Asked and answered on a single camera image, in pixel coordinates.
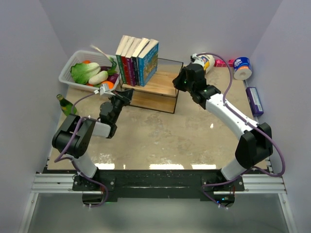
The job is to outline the black wire wooden shelf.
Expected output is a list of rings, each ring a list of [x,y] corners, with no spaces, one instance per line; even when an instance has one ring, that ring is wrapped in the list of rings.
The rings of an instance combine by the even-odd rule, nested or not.
[[[159,58],[156,73],[144,87],[121,84],[121,89],[134,90],[130,103],[133,107],[173,114],[179,93],[173,80],[183,66],[183,62]]]

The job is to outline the purple book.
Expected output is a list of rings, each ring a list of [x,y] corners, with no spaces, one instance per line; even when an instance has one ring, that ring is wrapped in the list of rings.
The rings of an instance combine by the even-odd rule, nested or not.
[[[135,86],[136,85],[132,56],[133,56],[133,53],[136,50],[138,44],[140,43],[140,41],[141,41],[140,38],[131,37],[131,45],[130,45],[130,47],[129,47],[128,51],[127,51],[127,54],[125,56],[126,61],[127,61],[128,73],[129,73],[128,84],[131,85],[131,86]]]

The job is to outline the blue 26-storey treehouse book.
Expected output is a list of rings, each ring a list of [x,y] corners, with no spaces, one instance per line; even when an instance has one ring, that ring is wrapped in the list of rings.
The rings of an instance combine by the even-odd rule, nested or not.
[[[159,42],[150,39],[138,56],[140,86],[145,86],[157,71]]]

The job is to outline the little women book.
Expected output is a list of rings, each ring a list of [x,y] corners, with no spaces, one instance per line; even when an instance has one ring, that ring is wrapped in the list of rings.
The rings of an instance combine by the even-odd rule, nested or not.
[[[138,42],[137,46],[134,49],[134,52],[132,54],[132,63],[133,63],[133,71],[134,71],[134,78],[135,78],[135,86],[140,86],[139,84],[139,67],[138,67],[138,56],[141,53],[141,51],[148,45],[149,43],[148,38],[141,38]]]

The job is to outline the green 104-storey treehouse book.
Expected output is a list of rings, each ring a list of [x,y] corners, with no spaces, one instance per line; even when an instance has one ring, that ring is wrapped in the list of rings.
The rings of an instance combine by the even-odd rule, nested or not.
[[[125,73],[124,73],[124,68],[123,68],[123,63],[122,63],[122,58],[121,58],[121,53],[123,52],[124,47],[127,44],[128,41],[128,37],[127,35],[123,35],[120,43],[118,45],[118,48],[116,50],[116,58],[117,58],[117,62],[118,62],[118,66],[119,66],[119,70],[120,70],[120,74],[121,74],[121,78],[122,78],[122,83],[125,84],[126,83],[126,77],[125,77]]]

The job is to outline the red treehouse book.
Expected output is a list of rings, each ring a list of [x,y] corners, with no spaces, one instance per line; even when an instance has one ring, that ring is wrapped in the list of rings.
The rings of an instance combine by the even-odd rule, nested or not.
[[[121,61],[122,61],[122,65],[123,65],[124,78],[125,78],[125,80],[123,82],[127,85],[130,84],[130,73],[129,73],[129,67],[128,67],[128,61],[127,61],[126,55],[127,55],[128,50],[130,49],[134,39],[135,39],[134,37],[126,35],[125,36],[124,48],[121,52]]]

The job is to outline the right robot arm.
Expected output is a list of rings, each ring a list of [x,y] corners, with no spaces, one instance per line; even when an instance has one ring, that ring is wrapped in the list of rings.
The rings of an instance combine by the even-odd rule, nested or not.
[[[239,140],[234,159],[220,169],[221,175],[216,179],[219,189],[227,191],[233,186],[234,178],[273,153],[272,143],[260,133],[271,137],[271,127],[267,123],[258,124],[224,100],[218,88],[207,84],[201,65],[183,67],[173,85],[180,91],[189,92],[195,103],[220,119]]]

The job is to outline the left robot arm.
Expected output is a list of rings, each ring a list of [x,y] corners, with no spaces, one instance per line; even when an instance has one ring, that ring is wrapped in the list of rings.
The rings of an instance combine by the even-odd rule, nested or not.
[[[96,190],[101,184],[100,177],[95,175],[98,168],[87,153],[91,137],[114,136],[120,113],[131,103],[133,92],[133,89],[113,91],[109,101],[101,104],[98,120],[69,114],[52,139],[52,147],[60,152],[54,162],[69,160],[84,177],[83,184],[89,190]]]

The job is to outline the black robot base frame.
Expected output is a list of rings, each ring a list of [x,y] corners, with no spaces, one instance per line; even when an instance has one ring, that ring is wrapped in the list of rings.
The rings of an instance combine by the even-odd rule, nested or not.
[[[93,178],[76,175],[73,191],[82,191],[84,204],[116,202],[121,198],[199,199],[230,207],[244,190],[242,177],[226,183],[212,170],[97,170]]]

